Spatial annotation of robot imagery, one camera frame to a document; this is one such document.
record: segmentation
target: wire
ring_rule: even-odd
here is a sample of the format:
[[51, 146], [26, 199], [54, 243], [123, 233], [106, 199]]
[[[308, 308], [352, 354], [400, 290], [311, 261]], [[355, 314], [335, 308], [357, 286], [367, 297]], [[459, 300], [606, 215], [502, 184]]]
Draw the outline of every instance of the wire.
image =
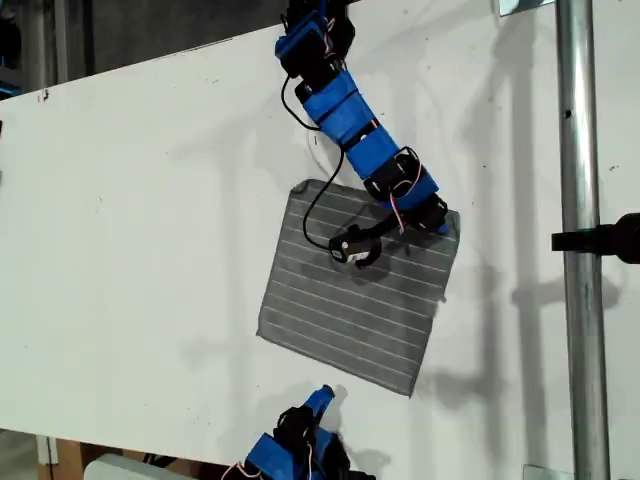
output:
[[389, 193], [389, 201], [391, 202], [391, 208], [393, 208], [393, 213], [396, 214], [396, 218], [398, 219], [398, 225], [400, 225], [400, 233], [404, 233], [406, 228], [404, 226], [404, 221], [400, 216], [400, 212], [398, 211], [398, 206], [396, 205], [396, 199], [393, 196], [393, 193]]
[[229, 468], [227, 468], [227, 471], [224, 472], [224, 474], [222, 475], [220, 480], [224, 480], [225, 477], [227, 475], [229, 475], [229, 472], [231, 472], [234, 468], [237, 468], [238, 470], [240, 470], [240, 473], [242, 473], [247, 478], [262, 478], [260, 476], [260, 475], [262, 475], [262, 472], [258, 472], [258, 473], [254, 474], [254, 475], [250, 475], [247, 472], [245, 472], [245, 470], [244, 470], [244, 468], [242, 468], [242, 465], [240, 464], [240, 462], [236, 462], [233, 465], [230, 465]]
[[304, 214], [304, 218], [302, 219], [302, 233], [304, 233], [304, 238], [306, 238], [311, 245], [318, 247], [321, 250], [329, 251], [330, 249], [328, 245], [321, 245], [309, 236], [309, 234], [307, 233], [307, 220], [309, 219], [309, 214], [311, 213], [311, 210], [313, 210], [313, 207], [315, 207], [318, 200], [320, 200], [320, 197], [322, 197], [322, 194], [327, 191], [327, 188], [329, 188], [329, 186], [333, 183], [335, 178], [338, 176], [338, 172], [340, 172], [340, 168], [342, 168], [343, 162], [344, 162], [344, 150], [341, 148], [340, 161], [338, 161], [338, 166], [336, 167], [336, 171], [333, 172], [333, 175], [331, 175], [329, 180], [327, 180], [327, 182], [324, 184], [324, 187], [320, 189], [320, 191], [318, 192], [318, 195], [316, 195], [316, 198], [313, 199], [313, 202], [311, 202], [311, 205], [309, 205], [309, 208], [307, 208], [307, 212]]
[[312, 127], [311, 125], [307, 125], [306, 123], [304, 123], [302, 120], [300, 120], [300, 117], [298, 117], [295, 112], [293, 110], [291, 110], [291, 108], [289, 108], [289, 105], [287, 105], [286, 100], [284, 99], [284, 92], [287, 89], [287, 84], [289, 83], [289, 80], [291, 80], [291, 76], [287, 75], [287, 79], [284, 81], [284, 85], [282, 85], [282, 91], [280, 92], [280, 100], [282, 100], [282, 105], [284, 106], [285, 110], [287, 112], [289, 112], [289, 114], [296, 119], [296, 121], [302, 125], [304, 128], [306, 128], [307, 130], [311, 130], [314, 132], [319, 132], [320, 128], [318, 127]]
[[[413, 149], [411, 147], [405, 147], [413, 156], [413, 158], [415, 158], [416, 162], [418, 162], [418, 174], [416, 176], [416, 179], [413, 181], [413, 183], [411, 183], [411, 187], [409, 187], [409, 190], [407, 190], [407, 193], [405, 193], [403, 195], [403, 197], [406, 197], [407, 195], [409, 195], [411, 193], [411, 190], [413, 190], [413, 187], [415, 187], [418, 183], [418, 181], [420, 180], [420, 174], [422, 173], [422, 164], [420, 163], [420, 160], [418, 159], [418, 155], [416, 154], [416, 152], [413, 151]], [[409, 180], [403, 180], [400, 183], [398, 183], [394, 188], [398, 188], [400, 185], [402, 185], [403, 183], [407, 183], [409, 182]], [[398, 219], [398, 224], [400, 225], [400, 233], [404, 233], [407, 230], [406, 225], [404, 224], [404, 221], [402, 220], [402, 216], [400, 215], [400, 211], [398, 210], [398, 205], [396, 204], [396, 199], [393, 196], [393, 190], [391, 192], [389, 192], [389, 201], [391, 202], [391, 208], [393, 208], [393, 213], [396, 214], [396, 218]]]
[[336, 19], [332, 18], [331, 20], [329, 20], [329, 22], [327, 23], [327, 31], [324, 34], [324, 58], [328, 58], [329, 55], [331, 54], [331, 47], [329, 46], [329, 32], [331, 31], [331, 29], [333, 28], [333, 24], [336, 23]]

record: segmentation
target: white surface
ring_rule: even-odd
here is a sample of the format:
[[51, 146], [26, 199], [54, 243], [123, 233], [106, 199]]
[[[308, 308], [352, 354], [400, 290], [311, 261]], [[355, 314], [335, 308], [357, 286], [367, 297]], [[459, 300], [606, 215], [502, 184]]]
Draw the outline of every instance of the white surface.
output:
[[84, 471], [84, 480], [195, 480], [164, 468], [108, 453], [94, 460]]
[[[614, 221], [640, 207], [640, 4], [596, 4]], [[273, 27], [0, 104], [0, 427], [232, 463], [328, 383], [347, 397], [327, 423], [379, 478], [572, 471], [554, 9], [352, 16], [357, 83], [462, 216], [413, 398], [254, 336], [288, 191], [337, 156], [280, 105]], [[640, 270], [604, 272], [613, 474], [640, 478]]]

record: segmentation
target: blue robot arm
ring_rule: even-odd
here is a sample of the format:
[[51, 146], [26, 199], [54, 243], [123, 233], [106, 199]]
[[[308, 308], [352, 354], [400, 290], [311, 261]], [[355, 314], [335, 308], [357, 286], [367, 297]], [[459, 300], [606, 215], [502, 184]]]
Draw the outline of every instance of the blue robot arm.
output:
[[339, 437], [319, 426], [333, 398], [324, 385], [304, 405], [284, 412], [273, 436], [263, 434], [247, 455], [247, 471], [260, 472], [264, 480], [375, 480], [350, 471]]
[[447, 205], [437, 196], [438, 186], [418, 156], [393, 141], [347, 70], [344, 57], [355, 29], [343, 2], [291, 0], [283, 17], [286, 35], [276, 43], [276, 57], [288, 74], [287, 82], [302, 78], [295, 93], [318, 126], [307, 128], [320, 130], [335, 142], [369, 194], [390, 211], [380, 224], [365, 230], [354, 226], [331, 239], [326, 248], [307, 237], [331, 251], [336, 260], [356, 260], [363, 267], [380, 254], [379, 237], [398, 225], [402, 232], [406, 225], [445, 231]]

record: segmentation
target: gray towel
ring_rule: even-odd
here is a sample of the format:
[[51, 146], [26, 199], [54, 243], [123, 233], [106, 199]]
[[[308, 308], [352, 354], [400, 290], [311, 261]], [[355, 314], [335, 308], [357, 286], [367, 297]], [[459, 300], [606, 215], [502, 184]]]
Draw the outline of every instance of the gray towel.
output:
[[[303, 236], [302, 217], [323, 185], [308, 180], [289, 195], [258, 335], [411, 395], [458, 249], [459, 215], [449, 212], [446, 235], [389, 233], [382, 256], [359, 270]], [[366, 191], [332, 185], [307, 227], [326, 244], [353, 223], [367, 228], [388, 214]]]

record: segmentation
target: silver pole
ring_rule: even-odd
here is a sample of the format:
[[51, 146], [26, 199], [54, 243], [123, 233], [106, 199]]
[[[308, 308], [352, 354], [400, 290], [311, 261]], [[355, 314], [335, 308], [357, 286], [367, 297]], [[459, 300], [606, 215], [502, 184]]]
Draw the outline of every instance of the silver pole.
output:
[[[565, 232], [600, 223], [592, 0], [556, 0], [562, 218]], [[564, 254], [576, 480], [609, 480], [602, 269]]]
[[20, 4], [23, 89], [32, 92], [56, 84], [56, 47], [53, 9], [48, 0]]
[[69, 5], [67, 0], [54, 0], [54, 18], [56, 30], [56, 66], [57, 83], [66, 83], [69, 78]]

